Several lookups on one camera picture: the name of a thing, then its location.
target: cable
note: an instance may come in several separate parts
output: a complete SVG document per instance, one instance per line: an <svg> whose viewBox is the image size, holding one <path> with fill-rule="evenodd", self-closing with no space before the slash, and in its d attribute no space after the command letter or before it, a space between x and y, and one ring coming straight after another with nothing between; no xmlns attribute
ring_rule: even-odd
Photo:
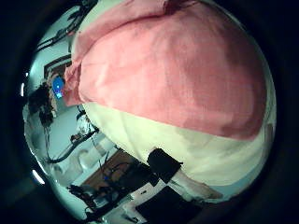
<svg viewBox="0 0 299 224"><path fill-rule="evenodd" d="M61 158L54 160L54 159L48 157L48 162L49 163L58 163L58 162L64 161L75 150L75 148L79 144L81 144L82 142L84 142L87 139L89 139L91 136L93 136L94 133L96 133L96 131L93 131L92 133L88 133L88 134L84 135L83 137L81 137L76 142L74 142L73 145L71 146L71 148L69 148L68 151Z"/></svg>
<svg viewBox="0 0 299 224"><path fill-rule="evenodd" d="M76 21L76 19L74 19L72 21L72 23L67 28L65 28L65 33L62 36L60 36L58 38L57 38L57 36L53 37L52 41L48 45L45 45L45 46L41 47L40 49L37 49L36 53L38 53L42 49L46 49L46 48L48 48L50 46L53 46L54 44L58 43L59 41L61 41L62 39L64 39L66 36L68 36L70 33L72 33L74 30L76 30L79 27L79 25L82 23L82 21L84 19L84 15L85 14L83 14L83 16L81 16L81 18L79 19L79 21L78 21L78 23L76 25L74 25L75 21Z"/></svg>
<svg viewBox="0 0 299 224"><path fill-rule="evenodd" d="M82 113L82 110L80 110L80 108L78 107L78 105L77 105L77 110L78 110L79 113Z"/></svg>

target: pink cloth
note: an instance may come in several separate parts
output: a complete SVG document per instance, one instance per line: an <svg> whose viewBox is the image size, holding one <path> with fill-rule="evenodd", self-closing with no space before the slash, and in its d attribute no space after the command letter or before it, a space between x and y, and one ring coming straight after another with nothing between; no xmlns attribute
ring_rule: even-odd
<svg viewBox="0 0 299 224"><path fill-rule="evenodd" d="M79 34L64 74L66 103L96 102L179 128L254 138L266 95L254 47L218 9L177 2L126 0Z"/></svg>

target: blue light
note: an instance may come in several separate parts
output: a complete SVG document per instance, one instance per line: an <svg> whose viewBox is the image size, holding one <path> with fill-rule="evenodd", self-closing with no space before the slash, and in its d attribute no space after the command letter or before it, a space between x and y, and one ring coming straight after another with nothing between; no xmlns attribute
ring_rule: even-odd
<svg viewBox="0 0 299 224"><path fill-rule="evenodd" d="M63 97L63 93L62 93L63 86L64 86L64 82L63 82L63 80L60 77L56 77L53 80L52 89L53 89L53 92L56 95L57 99Z"/></svg>

